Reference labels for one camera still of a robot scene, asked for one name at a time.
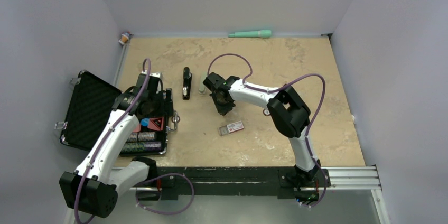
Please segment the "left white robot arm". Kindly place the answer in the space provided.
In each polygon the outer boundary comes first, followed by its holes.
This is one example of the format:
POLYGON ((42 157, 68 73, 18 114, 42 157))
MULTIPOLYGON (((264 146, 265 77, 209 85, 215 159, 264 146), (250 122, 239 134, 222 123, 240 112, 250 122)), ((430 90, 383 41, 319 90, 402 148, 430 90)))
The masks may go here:
POLYGON ((73 209, 76 223, 82 223, 80 213, 93 218, 106 218, 118 198, 135 185, 152 186, 168 177, 180 177, 195 193, 192 181, 181 173, 159 174, 156 161, 138 156, 125 168, 113 172, 116 159, 126 141, 144 118, 157 111, 165 101, 163 93, 150 82, 154 77, 143 70, 135 86, 120 94, 111 107, 110 115, 93 148, 73 172, 64 172, 59 180, 64 199, 73 209))

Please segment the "small staple box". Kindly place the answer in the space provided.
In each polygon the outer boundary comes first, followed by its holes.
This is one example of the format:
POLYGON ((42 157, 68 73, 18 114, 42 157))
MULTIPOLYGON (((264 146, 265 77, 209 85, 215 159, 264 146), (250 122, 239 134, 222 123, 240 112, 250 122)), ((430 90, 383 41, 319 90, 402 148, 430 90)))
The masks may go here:
POLYGON ((218 133, 220 136, 229 135, 240 130, 243 130, 245 127, 242 121, 233 122, 218 128, 218 133))

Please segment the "green staple case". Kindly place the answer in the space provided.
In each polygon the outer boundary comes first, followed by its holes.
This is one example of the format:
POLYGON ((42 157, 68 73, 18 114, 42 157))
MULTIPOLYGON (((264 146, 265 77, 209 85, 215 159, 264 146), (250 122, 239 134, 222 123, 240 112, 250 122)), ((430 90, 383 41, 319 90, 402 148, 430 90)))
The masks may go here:
POLYGON ((201 95, 204 95, 206 93, 206 90, 207 90, 207 87, 204 84, 204 81, 206 80, 207 76, 208 76, 207 72, 204 71, 201 74, 201 77, 200 77, 198 92, 201 95))

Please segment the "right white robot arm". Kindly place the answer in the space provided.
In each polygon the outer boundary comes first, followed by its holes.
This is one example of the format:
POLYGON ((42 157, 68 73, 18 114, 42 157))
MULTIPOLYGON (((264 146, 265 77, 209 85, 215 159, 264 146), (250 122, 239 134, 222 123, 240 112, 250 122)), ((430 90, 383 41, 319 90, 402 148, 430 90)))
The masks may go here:
POLYGON ((215 107, 223 116, 234 108, 237 101, 261 107, 268 113, 277 131, 287 137, 291 145, 295 160, 291 182, 296 188, 329 186, 329 177, 311 143, 310 129, 315 116, 292 85, 273 89, 235 76, 224 79, 214 72, 205 77, 203 84, 210 90, 215 107))

